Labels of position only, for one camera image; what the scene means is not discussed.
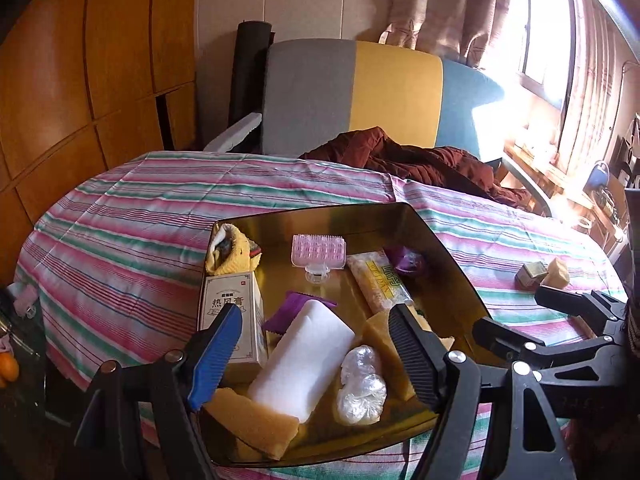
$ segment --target white foam block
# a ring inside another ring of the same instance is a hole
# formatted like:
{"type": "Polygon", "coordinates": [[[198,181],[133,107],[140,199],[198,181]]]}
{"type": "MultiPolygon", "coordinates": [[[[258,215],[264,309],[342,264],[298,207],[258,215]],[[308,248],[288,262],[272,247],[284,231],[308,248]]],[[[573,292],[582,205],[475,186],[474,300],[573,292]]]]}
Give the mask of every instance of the white foam block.
{"type": "Polygon", "coordinates": [[[307,301],[266,366],[249,386],[248,397],[303,424],[329,387],[351,349],[354,333],[317,300],[307,301]]]}

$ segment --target maroon blanket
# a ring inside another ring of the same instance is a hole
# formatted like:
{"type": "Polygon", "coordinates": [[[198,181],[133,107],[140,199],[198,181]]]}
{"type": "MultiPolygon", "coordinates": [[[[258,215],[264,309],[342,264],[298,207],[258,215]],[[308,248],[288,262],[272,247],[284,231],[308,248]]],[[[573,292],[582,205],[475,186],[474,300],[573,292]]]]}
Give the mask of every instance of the maroon blanket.
{"type": "Polygon", "coordinates": [[[335,137],[300,158],[339,162],[352,168],[388,173],[524,208],[531,199],[525,189],[508,189],[494,179],[492,168],[473,155],[446,146],[417,148],[396,144],[380,127],[335,137]]]}

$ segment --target gray armrest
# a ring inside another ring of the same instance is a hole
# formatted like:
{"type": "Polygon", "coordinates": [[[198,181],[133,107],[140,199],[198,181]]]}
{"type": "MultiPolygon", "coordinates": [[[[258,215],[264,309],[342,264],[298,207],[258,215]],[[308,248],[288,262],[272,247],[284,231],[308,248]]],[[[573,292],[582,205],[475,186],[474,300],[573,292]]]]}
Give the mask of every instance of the gray armrest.
{"type": "Polygon", "coordinates": [[[551,200],[545,192],[542,191],[540,186],[536,184],[532,178],[506,153],[502,154],[502,163],[504,164],[504,167],[509,170],[509,173],[517,178],[527,191],[531,193],[533,199],[538,202],[547,216],[551,218],[559,218],[558,213],[555,211],[551,200]]]}
{"type": "Polygon", "coordinates": [[[250,132],[254,131],[262,122],[262,114],[252,112],[229,126],[209,144],[203,152],[226,153],[242,142],[250,132]]]}

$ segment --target window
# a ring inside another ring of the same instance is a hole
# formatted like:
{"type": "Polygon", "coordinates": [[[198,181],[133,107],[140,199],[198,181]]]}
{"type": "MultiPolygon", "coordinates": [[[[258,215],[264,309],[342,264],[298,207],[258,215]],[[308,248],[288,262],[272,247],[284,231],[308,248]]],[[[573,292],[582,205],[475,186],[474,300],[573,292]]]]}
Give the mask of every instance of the window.
{"type": "Polygon", "coordinates": [[[518,75],[522,86],[561,109],[570,54],[569,0],[511,0],[485,68],[490,74],[518,75]]]}

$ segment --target chair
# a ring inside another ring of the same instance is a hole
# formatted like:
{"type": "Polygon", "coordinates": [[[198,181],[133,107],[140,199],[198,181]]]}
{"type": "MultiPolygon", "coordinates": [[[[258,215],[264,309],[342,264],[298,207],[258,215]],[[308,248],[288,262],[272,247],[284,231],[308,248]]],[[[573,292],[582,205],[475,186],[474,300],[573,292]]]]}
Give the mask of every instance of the chair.
{"type": "Polygon", "coordinates": [[[290,40],[268,50],[262,113],[205,148],[228,152],[262,124],[261,152],[300,156],[338,134],[373,126],[399,144],[455,146],[512,173],[546,216],[538,185],[504,152],[504,90],[478,70],[425,52],[349,40],[290,40]]]}

